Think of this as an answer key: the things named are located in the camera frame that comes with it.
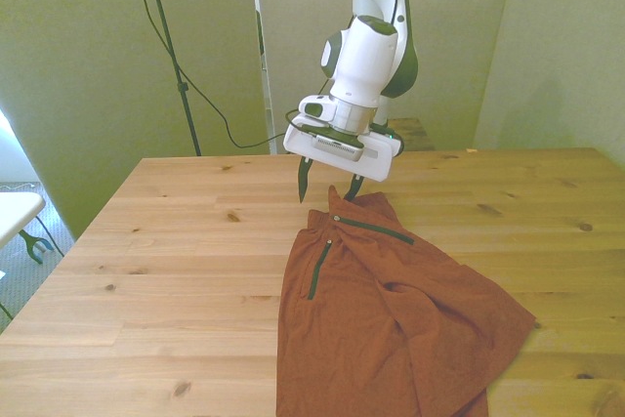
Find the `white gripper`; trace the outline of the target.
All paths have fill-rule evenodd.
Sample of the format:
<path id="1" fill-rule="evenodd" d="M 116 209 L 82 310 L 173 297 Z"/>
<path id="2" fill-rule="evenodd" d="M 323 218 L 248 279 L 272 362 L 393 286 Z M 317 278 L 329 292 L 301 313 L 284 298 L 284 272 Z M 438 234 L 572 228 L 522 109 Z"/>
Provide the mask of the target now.
<path id="1" fill-rule="evenodd" d="M 289 126 L 283 144 L 286 150 L 302 155 L 298 167 L 300 202 L 306 196 L 313 160 L 353 173 L 344 196 L 345 200 L 353 201 L 364 178 L 377 182 L 386 180 L 393 158 L 400 149 L 398 139 L 379 133 L 355 136 L 310 124 L 301 124 L 298 129 Z"/>

